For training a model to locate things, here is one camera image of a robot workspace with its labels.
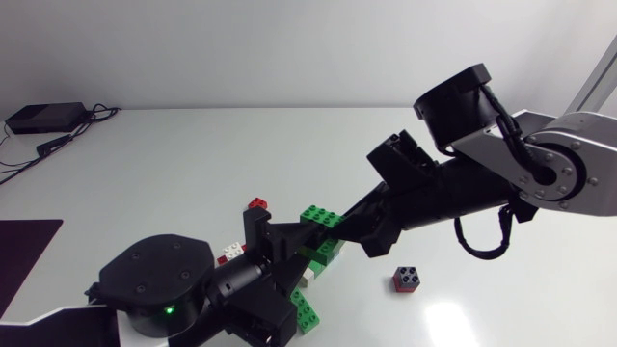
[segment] white tabletop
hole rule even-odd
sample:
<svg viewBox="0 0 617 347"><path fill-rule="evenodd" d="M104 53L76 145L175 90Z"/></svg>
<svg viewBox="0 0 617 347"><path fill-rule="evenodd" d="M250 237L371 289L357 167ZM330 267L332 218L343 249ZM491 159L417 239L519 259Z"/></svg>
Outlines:
<svg viewBox="0 0 617 347"><path fill-rule="evenodd" d="M200 238L220 255L244 241L254 197L275 223L311 204L343 213L380 181L365 155L404 128L443 160L411 108L122 111L0 186L0 219L65 221L2 319L85 304L100 268L153 234ZM0 160L30 159L54 136L15 136ZM497 245L495 210L463 224L474 247ZM540 211L514 225L494 261L466 254L451 222L403 232L379 258L347 243L304 290L321 324L289 346L614 345L616 226ZM419 289L392 293L394 270L407 265ZM206 345L245 344L222 333Z"/></svg>

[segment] black cable on table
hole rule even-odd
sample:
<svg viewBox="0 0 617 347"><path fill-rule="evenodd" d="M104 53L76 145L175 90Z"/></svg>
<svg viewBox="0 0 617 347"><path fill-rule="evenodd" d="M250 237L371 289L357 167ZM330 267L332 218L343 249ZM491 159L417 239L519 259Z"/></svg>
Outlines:
<svg viewBox="0 0 617 347"><path fill-rule="evenodd" d="M92 124L108 120L111 117L115 116L120 109L121 108L119 108L119 107L108 108L105 105L97 103L97 104L95 104L93 109L89 112L90 113L89 116L81 124L79 124L79 126L77 126L77 128L75 130L73 130L73 132L70 134L70 136L68 136L67 139L63 143L61 143L61 144L51 148L44 155L41 155L39 158L30 160L30 161L26 161L26 162L23 162L23 163L19 163L19 164L5 164L5 163L0 162L0 164L8 166L8 167L17 167L17 166L25 165L25 166L23 166L23 167L21 167L19 169L11 169L11 170L6 170L6 171L3 171L3 172L0 172L0 174L13 173L13 174L9 175L8 177L0 180L0 185L8 182L9 180L13 179L18 174L21 174L24 171L26 171L26 170L32 168L33 166L37 165L42 160L44 160L45 158L49 157L51 154L57 152L62 147L66 146L68 143L73 141L73 139L75 139L76 137L79 137L79 136L83 135L86 131L88 131L88 129L92 126ZM102 113L102 112L109 112L109 114L107 116L105 116L105 117L98 118L96 115L99 114L99 113ZM7 134L7 137L9 137L9 133L7 133L6 126L7 125L5 124L4 131Z"/></svg>
<svg viewBox="0 0 617 347"><path fill-rule="evenodd" d="M2 141L0 141L0 146L2 146L2 144L4 144L5 141L7 141L8 138L10 138L11 136L9 135L9 132L7 132L7 124L4 123L4 133L5 133L5 137L4 139L2 139Z"/></svg>

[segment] black power adapter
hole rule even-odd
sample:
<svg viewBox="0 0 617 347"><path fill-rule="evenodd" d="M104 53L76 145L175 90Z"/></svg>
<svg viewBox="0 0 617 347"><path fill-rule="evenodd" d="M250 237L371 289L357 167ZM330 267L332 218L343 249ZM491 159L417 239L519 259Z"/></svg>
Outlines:
<svg viewBox="0 0 617 347"><path fill-rule="evenodd" d="M81 102L28 105L7 119L14 134L71 132L89 116Z"/></svg>

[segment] green lego brick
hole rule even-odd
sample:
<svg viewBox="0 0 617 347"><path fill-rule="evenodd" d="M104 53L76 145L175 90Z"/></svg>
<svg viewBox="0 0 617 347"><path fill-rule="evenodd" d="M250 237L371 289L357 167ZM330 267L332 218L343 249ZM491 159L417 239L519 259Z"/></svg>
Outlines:
<svg viewBox="0 0 617 347"><path fill-rule="evenodd" d="M328 264L335 259L335 256L342 247L343 243L345 242L342 240L329 238L324 241L317 250L303 246L300 250L298 250L298 253L309 258L310 260L318 262L323 266L328 266Z"/></svg>
<svg viewBox="0 0 617 347"><path fill-rule="evenodd" d="M328 258L328 263L330 263L340 251L340 248L343 247L345 241L336 240L336 239L327 239L324 243L321 244L318 253L325 255Z"/></svg>
<svg viewBox="0 0 617 347"><path fill-rule="evenodd" d="M340 222L342 222L343 219L344 217L338 216L337 214L335 214L335 212L327 211L326 209L319 208L315 205L312 205L311 207L307 208L300 215L300 222L313 221L313 222L319 223L320 225L324 227L330 227L330 228L338 225Z"/></svg>
<svg viewBox="0 0 617 347"><path fill-rule="evenodd" d="M315 274L315 278L317 278L317 276L319 276L319 274L321 274L324 271L324 269L326 268L325 266L321 265L320 263L316 262L315 260L311 260L310 263L308 264L308 267Z"/></svg>
<svg viewBox="0 0 617 347"><path fill-rule="evenodd" d="M298 308L297 321L302 333L310 332L319 324L317 313L310 307L307 299L302 295L300 289L296 287L291 293L289 300Z"/></svg>

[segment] black cylindrical motor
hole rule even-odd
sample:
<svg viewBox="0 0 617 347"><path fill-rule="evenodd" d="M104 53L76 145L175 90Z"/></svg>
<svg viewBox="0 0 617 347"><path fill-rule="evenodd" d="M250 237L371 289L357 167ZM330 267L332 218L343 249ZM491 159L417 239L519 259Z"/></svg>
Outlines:
<svg viewBox="0 0 617 347"><path fill-rule="evenodd" d="M484 64L469 67L421 96L414 104L425 120L435 145L444 151L451 143L479 130L497 116L480 86L491 80Z"/></svg>

